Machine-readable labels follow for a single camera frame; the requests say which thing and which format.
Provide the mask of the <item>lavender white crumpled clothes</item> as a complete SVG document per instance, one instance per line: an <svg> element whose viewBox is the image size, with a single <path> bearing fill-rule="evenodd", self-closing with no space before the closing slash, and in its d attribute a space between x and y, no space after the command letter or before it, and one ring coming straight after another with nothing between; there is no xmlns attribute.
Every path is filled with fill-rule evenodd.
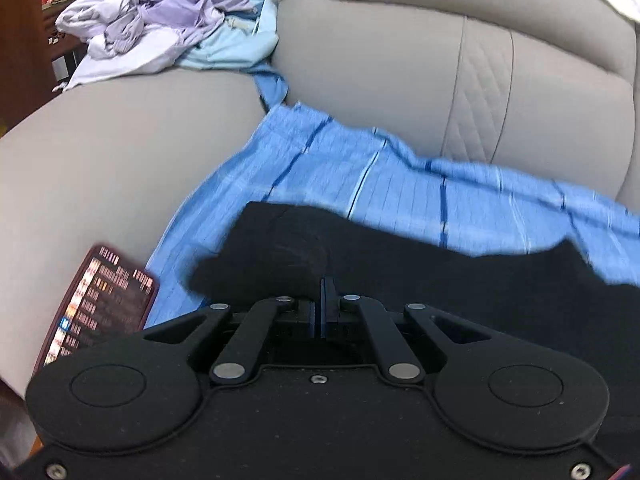
<svg viewBox="0 0 640 480"><path fill-rule="evenodd" d="M55 21L59 32L87 46L65 89L160 72L228 14L255 10L250 0L77 0Z"/></svg>

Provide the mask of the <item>blue plaid bed sheet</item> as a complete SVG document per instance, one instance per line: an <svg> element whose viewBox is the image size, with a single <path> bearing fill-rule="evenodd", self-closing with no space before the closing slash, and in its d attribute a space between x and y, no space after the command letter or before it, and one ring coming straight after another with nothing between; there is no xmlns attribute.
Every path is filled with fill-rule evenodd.
<svg viewBox="0 0 640 480"><path fill-rule="evenodd" d="M567 239L605 281L639 281L639 218L614 200L499 166L424 158L381 129L273 104L244 148L186 198L152 252L160 289L149 325L202 304L184 288L184 271L220 251L250 202L316 206L473 256L527 254Z"/></svg>

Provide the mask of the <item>smartphone with maroon case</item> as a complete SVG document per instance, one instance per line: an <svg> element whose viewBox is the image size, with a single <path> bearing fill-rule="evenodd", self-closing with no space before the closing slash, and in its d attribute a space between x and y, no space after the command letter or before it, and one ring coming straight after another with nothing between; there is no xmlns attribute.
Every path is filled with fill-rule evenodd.
<svg viewBox="0 0 640 480"><path fill-rule="evenodd" d="M142 330L160 283L113 247L93 245L58 306L34 371L79 349Z"/></svg>

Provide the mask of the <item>beige padded headboard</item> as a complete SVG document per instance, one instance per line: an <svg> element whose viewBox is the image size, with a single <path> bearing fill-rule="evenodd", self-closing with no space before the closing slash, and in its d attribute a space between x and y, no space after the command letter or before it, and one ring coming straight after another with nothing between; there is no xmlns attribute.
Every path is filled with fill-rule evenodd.
<svg viewBox="0 0 640 480"><path fill-rule="evenodd" d="M288 102L639 206L639 26L605 0L277 0ZM22 392L88 249L152 254L264 116L249 76L88 84L1 141L1 379Z"/></svg>

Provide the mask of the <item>black pants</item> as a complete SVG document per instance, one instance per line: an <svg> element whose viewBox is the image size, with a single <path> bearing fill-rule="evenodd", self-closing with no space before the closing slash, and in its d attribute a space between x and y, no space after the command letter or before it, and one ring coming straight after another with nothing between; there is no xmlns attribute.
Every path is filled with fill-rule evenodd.
<svg viewBox="0 0 640 480"><path fill-rule="evenodd" d="M611 391L605 436L639 429L639 291L603 281L567 240L529 255L472 257L309 206L250 203L186 288L235 307L339 292L398 310L420 302L576 356Z"/></svg>

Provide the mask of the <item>light blue folded garment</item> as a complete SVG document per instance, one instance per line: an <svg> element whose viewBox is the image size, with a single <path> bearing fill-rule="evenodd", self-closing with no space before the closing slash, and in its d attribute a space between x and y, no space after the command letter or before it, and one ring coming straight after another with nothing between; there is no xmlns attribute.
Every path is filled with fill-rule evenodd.
<svg viewBox="0 0 640 480"><path fill-rule="evenodd" d="M214 32L180 55L176 65L189 70L268 72L279 42L278 7L272 0L248 1L252 12L228 13Z"/></svg>

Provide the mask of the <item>brown wooden furniture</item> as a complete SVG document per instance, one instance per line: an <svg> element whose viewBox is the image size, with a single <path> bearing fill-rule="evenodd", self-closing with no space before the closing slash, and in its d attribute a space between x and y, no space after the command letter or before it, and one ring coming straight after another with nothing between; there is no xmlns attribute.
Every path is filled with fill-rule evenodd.
<svg viewBox="0 0 640 480"><path fill-rule="evenodd" d="M1 131L7 132L50 102L55 89L52 62L74 68L87 52L80 41L59 34L54 19L66 8L42 10L40 0L1 0Z"/></svg>

